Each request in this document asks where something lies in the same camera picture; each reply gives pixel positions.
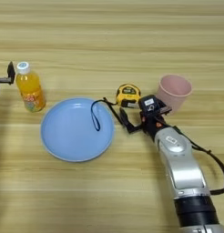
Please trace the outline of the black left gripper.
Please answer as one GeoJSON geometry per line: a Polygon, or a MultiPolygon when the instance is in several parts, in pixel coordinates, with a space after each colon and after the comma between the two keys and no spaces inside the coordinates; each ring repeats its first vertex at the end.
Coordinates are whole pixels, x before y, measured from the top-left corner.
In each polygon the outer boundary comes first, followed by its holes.
{"type": "Polygon", "coordinates": [[[9,63],[7,67],[8,77],[0,77],[0,84],[10,84],[12,85],[15,81],[15,69],[12,62],[9,63]]]}

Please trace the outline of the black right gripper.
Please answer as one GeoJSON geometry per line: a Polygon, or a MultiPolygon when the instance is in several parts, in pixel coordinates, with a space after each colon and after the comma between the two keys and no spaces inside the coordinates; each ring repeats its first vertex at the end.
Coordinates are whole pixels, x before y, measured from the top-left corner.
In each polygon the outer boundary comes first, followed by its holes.
{"type": "Polygon", "coordinates": [[[134,126],[128,120],[127,113],[122,107],[119,109],[119,114],[122,125],[127,129],[129,134],[143,129],[147,135],[149,135],[151,138],[154,138],[159,130],[168,127],[168,124],[162,115],[166,115],[171,111],[172,108],[170,106],[164,106],[160,108],[159,112],[145,113],[144,111],[141,111],[141,125],[138,126],[134,126]]]}

